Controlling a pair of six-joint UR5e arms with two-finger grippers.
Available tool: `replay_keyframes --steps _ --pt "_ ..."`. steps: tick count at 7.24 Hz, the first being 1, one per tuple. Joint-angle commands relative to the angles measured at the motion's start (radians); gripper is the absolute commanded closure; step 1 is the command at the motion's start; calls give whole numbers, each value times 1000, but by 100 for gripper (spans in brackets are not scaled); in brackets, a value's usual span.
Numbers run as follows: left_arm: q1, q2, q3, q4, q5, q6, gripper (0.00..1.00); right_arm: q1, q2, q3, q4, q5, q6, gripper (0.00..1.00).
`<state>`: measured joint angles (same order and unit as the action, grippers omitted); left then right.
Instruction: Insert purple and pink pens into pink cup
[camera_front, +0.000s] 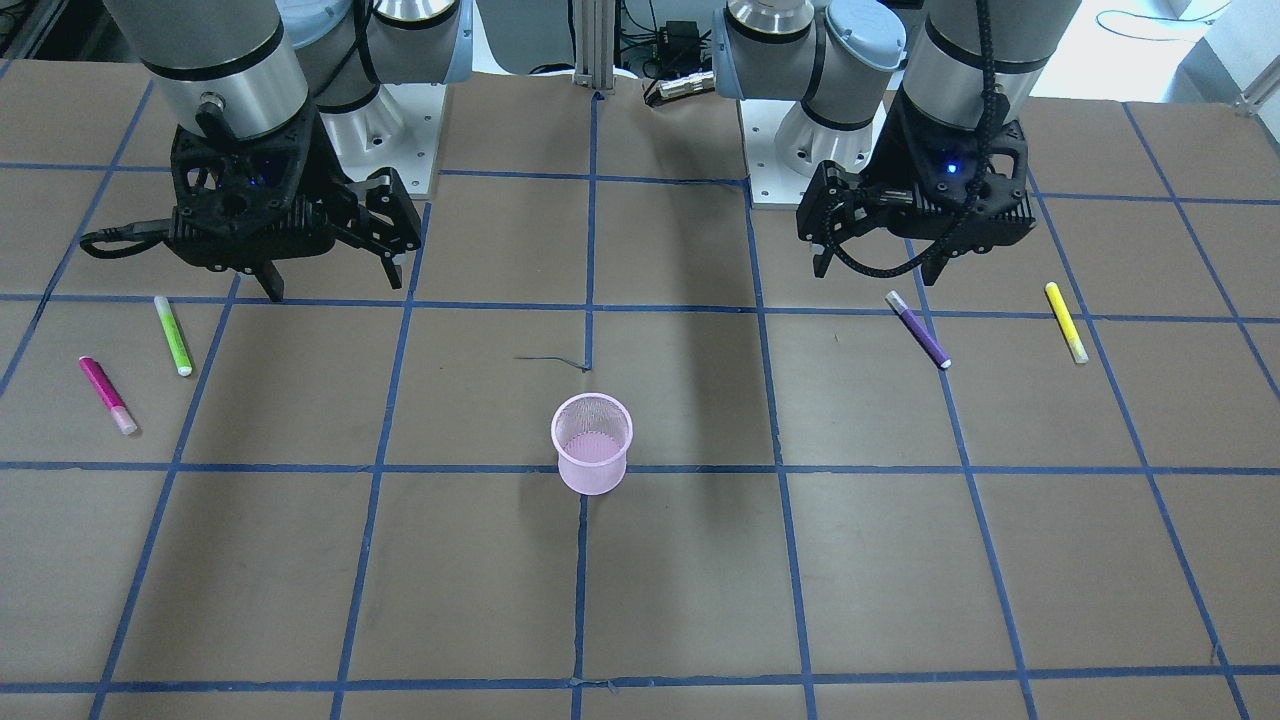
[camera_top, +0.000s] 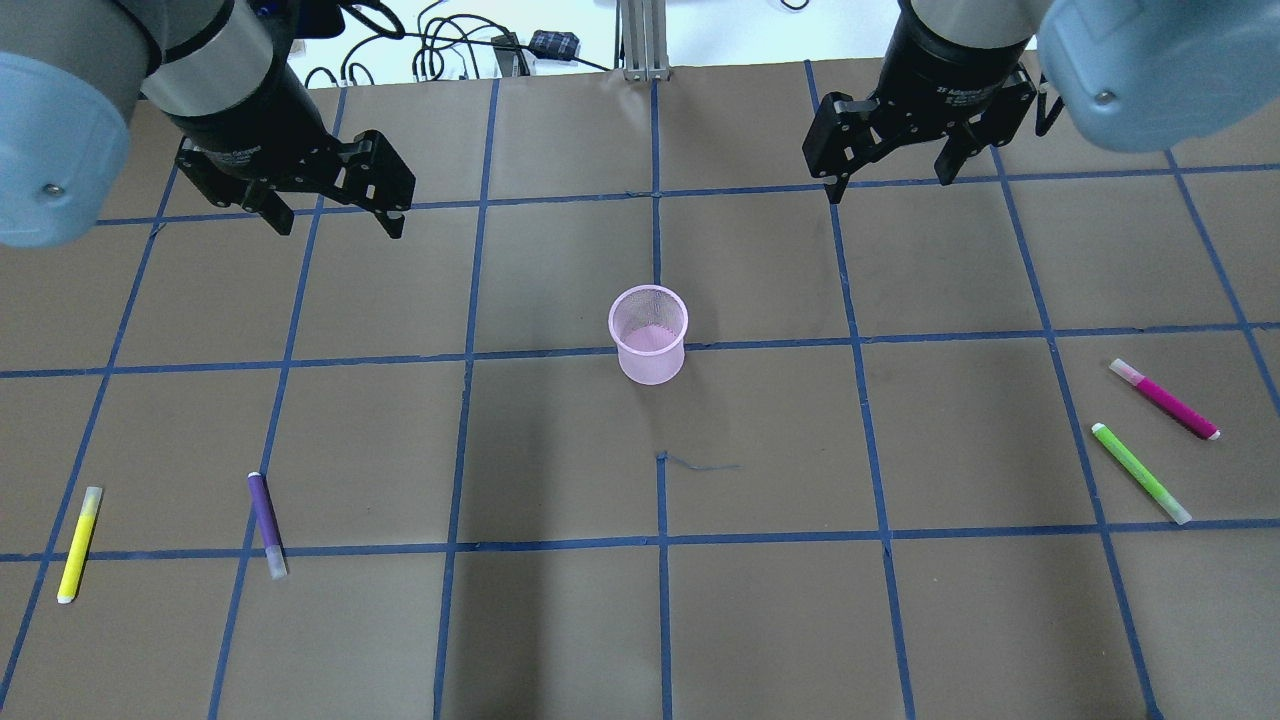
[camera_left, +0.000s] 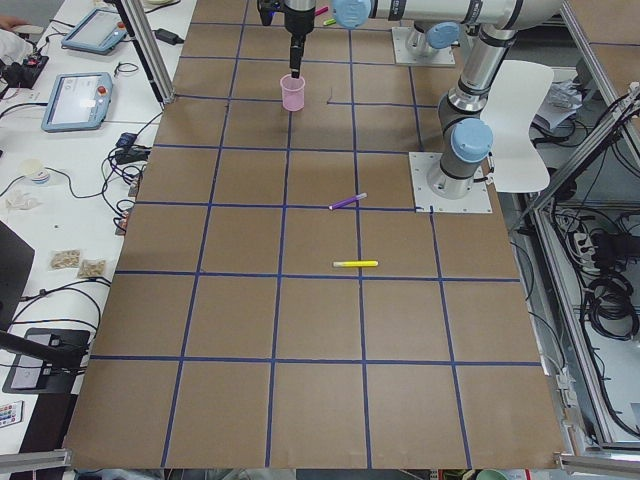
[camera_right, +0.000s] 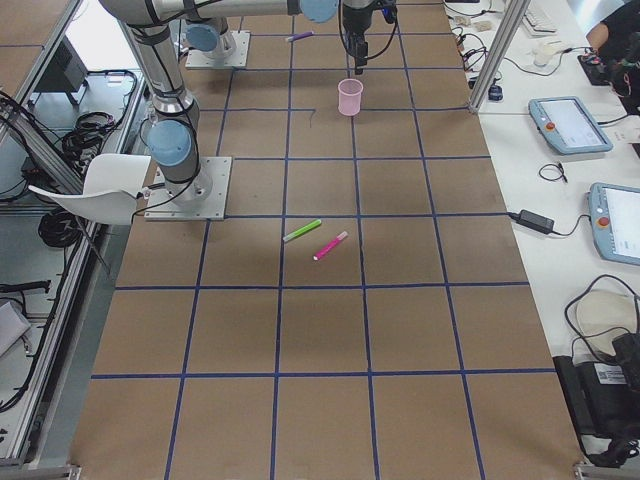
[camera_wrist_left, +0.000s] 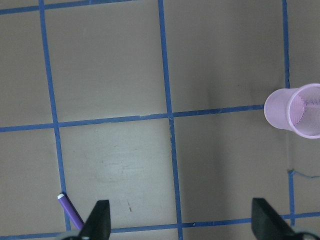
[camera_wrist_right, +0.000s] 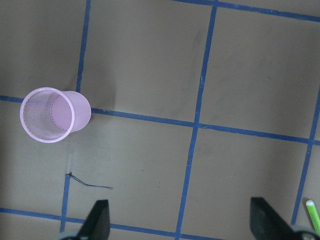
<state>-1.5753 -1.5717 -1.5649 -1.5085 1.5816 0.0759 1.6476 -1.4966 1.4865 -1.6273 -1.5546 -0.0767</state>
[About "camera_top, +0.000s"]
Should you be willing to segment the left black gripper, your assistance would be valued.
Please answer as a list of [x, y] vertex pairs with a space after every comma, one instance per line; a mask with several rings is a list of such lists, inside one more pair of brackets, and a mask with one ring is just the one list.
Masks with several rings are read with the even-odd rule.
[[260, 85], [234, 102], [175, 100], [156, 76], [143, 95], [182, 132], [175, 165], [216, 208], [238, 206], [288, 236], [294, 211], [283, 193], [319, 193], [371, 213], [389, 238], [401, 240], [416, 177], [392, 141], [376, 129], [343, 143], [323, 122], [294, 73], [273, 63]]

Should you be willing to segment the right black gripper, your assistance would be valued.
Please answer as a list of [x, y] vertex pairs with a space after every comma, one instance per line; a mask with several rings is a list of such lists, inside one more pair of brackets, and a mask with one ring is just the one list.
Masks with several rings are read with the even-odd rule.
[[920, 5], [902, 5], [878, 85], [864, 100], [823, 97], [803, 141], [810, 176], [841, 202], [850, 178], [876, 161], [877, 141], [946, 137], [934, 160], [948, 186], [969, 158], [1016, 135], [1037, 95], [1021, 64], [1030, 40], [963, 44], [929, 26]]

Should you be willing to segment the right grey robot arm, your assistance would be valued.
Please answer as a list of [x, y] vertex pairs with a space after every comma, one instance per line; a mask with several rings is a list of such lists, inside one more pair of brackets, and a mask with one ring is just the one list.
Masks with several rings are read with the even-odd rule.
[[1062, 113], [1114, 152], [1156, 152], [1254, 114], [1277, 96], [1275, 1], [902, 1], [876, 90], [831, 92], [803, 141], [833, 204], [863, 167], [940, 141], [951, 184], [1007, 145], [1029, 113]]

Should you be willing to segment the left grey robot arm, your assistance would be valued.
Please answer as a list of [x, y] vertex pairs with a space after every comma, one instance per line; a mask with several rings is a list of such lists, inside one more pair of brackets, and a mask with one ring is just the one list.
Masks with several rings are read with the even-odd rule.
[[375, 129], [338, 140], [288, 56], [334, 38], [366, 1], [5, 1], [3, 243], [78, 240], [125, 165], [131, 118], [151, 102], [182, 132], [178, 170], [218, 208], [288, 234], [285, 193], [371, 213], [402, 236], [416, 179]]

